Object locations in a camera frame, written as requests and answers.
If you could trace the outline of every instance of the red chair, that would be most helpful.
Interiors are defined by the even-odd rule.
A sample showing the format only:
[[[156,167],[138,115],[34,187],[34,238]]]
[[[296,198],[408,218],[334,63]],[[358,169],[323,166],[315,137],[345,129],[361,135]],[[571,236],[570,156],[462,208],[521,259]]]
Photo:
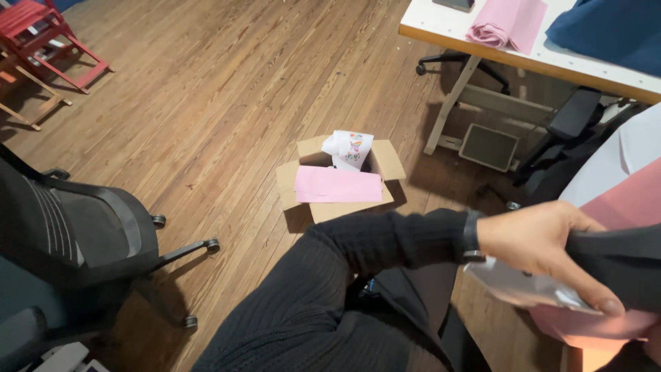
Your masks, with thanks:
[[[55,72],[69,84],[89,94],[85,87],[90,84],[104,70],[114,72],[107,62],[97,57],[91,50],[87,49],[74,35],[69,25],[64,21],[62,15],[53,6],[52,0],[45,0],[42,5],[33,0],[20,0],[15,5],[0,11],[0,41],[13,53],[19,56],[25,66],[34,71],[36,75],[43,75],[30,61],[33,59],[45,68]],[[28,29],[31,26],[40,28],[38,34],[32,34]],[[61,58],[74,48],[80,53],[86,53],[97,61],[90,71],[79,79],[73,80],[62,71],[55,68],[49,61],[44,60],[36,52],[48,47],[48,42],[62,35],[71,44],[61,48],[49,61]]]

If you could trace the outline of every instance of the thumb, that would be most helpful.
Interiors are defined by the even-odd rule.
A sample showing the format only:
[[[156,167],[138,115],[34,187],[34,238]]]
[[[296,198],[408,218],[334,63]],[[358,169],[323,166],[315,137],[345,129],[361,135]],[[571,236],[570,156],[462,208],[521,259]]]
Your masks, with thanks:
[[[573,288],[592,308],[609,316],[624,315],[624,306],[615,293],[581,269],[569,255],[563,254],[550,273],[551,277]]]

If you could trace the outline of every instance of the hardwood floorboard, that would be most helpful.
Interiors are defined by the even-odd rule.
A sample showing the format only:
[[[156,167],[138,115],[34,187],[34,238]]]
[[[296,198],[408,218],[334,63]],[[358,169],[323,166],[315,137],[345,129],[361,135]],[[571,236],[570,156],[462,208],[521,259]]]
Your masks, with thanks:
[[[74,181],[121,187],[167,215],[158,233],[162,254],[212,236],[222,245],[214,256],[193,254],[154,278],[177,311],[198,316],[198,331],[172,329],[132,295],[113,329],[117,345],[101,355],[111,370],[189,370],[232,308],[301,236],[309,211],[283,212],[275,186],[275,169],[297,158],[298,140],[336,129],[390,139],[408,176],[401,213],[502,211],[473,191],[487,181],[506,189],[505,176],[449,150],[422,153],[459,67],[415,74],[417,60],[439,48],[397,35],[407,6],[87,0],[65,12],[117,73],[87,96],[63,89],[74,105],[52,115],[43,131],[0,128],[0,140],[37,169],[59,166]],[[499,68],[522,97],[561,102],[566,84]],[[477,73],[471,83],[495,87]],[[447,127],[461,135],[470,122],[498,126],[503,119],[461,105]],[[559,370],[558,343],[462,274],[453,303],[494,372]]]

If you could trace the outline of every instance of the open cardboard box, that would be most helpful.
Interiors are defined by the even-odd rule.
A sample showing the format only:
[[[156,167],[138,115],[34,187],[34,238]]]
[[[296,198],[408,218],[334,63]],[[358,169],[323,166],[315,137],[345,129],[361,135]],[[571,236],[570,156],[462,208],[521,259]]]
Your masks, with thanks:
[[[280,202],[284,210],[292,209],[303,204],[296,201],[296,192],[293,190],[299,165],[313,165],[318,167],[332,165],[331,156],[321,151],[321,144],[328,137],[317,136],[309,140],[297,142],[299,159],[281,165],[276,169]],[[305,203],[310,206],[312,219],[316,223],[394,201],[393,196],[385,186],[385,182],[394,179],[404,179],[406,178],[406,174],[404,173],[402,163],[399,161],[399,156],[390,141],[374,140],[365,162],[369,164],[372,173],[378,173],[381,176],[383,200],[380,202],[366,201],[357,203]]]

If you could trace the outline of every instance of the folded pink fabric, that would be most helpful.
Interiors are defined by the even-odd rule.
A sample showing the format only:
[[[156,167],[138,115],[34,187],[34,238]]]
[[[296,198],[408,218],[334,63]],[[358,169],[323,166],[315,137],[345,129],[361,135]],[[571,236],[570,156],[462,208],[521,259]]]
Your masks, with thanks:
[[[381,176],[301,165],[293,186],[299,203],[383,201]]]
[[[580,209],[610,230],[661,223],[661,158],[630,175],[620,184]],[[542,332],[576,348],[617,351],[629,340],[644,338],[660,316],[630,310],[622,318],[584,314],[538,305],[530,310]]]
[[[547,8],[542,0],[486,0],[466,39],[530,55]]]

